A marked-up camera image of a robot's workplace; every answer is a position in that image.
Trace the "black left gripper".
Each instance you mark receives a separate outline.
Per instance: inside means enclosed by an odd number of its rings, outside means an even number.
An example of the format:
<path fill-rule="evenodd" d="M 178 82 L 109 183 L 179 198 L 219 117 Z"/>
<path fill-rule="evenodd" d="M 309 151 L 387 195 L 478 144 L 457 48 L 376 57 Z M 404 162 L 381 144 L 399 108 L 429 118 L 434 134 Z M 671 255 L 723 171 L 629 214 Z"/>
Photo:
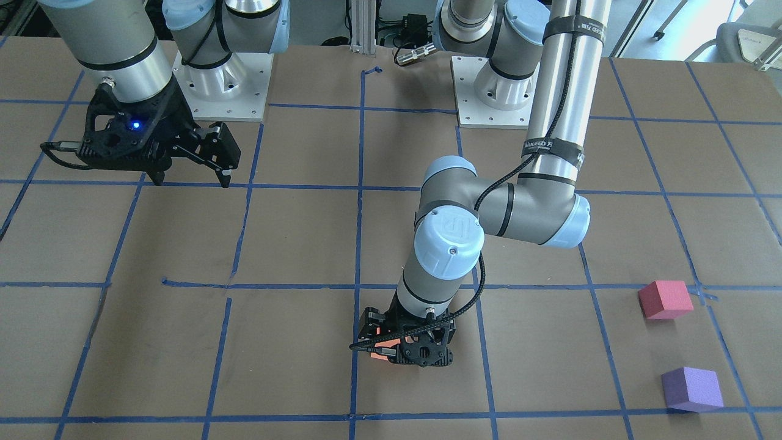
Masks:
<path fill-rule="evenodd" d="M 392 306 L 382 313 L 366 307 L 360 318 L 358 351 L 374 353 L 374 343 L 400 338 L 400 365 L 447 367 L 453 361 L 448 347 L 456 331 L 453 314 L 444 312 L 435 317 L 431 309 L 425 318 L 416 317 L 402 307 Z"/>

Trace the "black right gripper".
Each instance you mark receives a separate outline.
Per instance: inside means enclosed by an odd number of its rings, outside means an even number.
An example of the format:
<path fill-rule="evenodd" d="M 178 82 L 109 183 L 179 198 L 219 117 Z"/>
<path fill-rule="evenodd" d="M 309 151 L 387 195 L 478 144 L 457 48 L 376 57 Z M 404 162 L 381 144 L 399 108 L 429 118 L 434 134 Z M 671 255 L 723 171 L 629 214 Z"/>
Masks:
<path fill-rule="evenodd" d="M 172 158 L 214 170 L 223 188 L 231 184 L 242 152 L 224 122 L 199 128 L 175 82 L 140 102 L 123 103 L 108 84 L 96 87 L 87 108 L 86 132 L 76 156 L 92 168 L 145 172 L 162 186 Z"/>

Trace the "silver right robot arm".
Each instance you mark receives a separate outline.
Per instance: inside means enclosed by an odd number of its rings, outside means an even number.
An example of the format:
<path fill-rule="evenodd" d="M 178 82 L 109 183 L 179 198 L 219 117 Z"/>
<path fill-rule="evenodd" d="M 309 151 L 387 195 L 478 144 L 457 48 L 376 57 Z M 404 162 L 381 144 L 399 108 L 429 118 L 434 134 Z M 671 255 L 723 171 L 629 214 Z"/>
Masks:
<path fill-rule="evenodd" d="M 224 118 L 262 119 L 273 56 L 290 41 L 288 1 L 164 1 L 172 64 L 142 1 L 41 6 L 96 83 L 82 138 L 42 143 L 51 161 L 144 172 L 159 186 L 186 158 L 229 187 L 242 153 Z"/>

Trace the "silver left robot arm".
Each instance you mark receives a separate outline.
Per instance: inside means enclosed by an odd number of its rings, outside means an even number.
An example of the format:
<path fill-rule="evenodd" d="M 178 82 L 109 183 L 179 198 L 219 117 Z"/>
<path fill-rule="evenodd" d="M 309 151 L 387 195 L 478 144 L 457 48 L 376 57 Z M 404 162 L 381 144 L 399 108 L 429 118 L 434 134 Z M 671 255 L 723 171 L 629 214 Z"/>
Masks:
<path fill-rule="evenodd" d="M 478 176 L 458 155 L 430 164 L 420 189 L 412 249 L 386 312 L 366 307 L 353 351 L 419 367 L 446 367 L 456 320 L 483 292 L 487 236 L 574 248 L 590 224 L 576 193 L 610 14 L 609 1 L 440 1 L 433 40 L 481 56 L 484 103 L 537 77 L 519 162 Z"/>

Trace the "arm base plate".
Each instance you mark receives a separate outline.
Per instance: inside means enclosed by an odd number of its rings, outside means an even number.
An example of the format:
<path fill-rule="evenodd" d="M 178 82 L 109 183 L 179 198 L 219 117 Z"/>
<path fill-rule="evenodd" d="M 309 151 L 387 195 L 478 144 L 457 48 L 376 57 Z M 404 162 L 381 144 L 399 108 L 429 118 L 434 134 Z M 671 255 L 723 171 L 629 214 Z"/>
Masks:
<path fill-rule="evenodd" d="M 172 70 L 194 119 L 262 122 L 273 61 L 273 54 L 234 53 L 226 64 L 204 70 L 183 66 L 177 53 Z"/>
<path fill-rule="evenodd" d="M 498 75 L 485 57 L 453 56 L 451 69 L 461 128 L 528 128 L 538 66 L 522 80 Z"/>

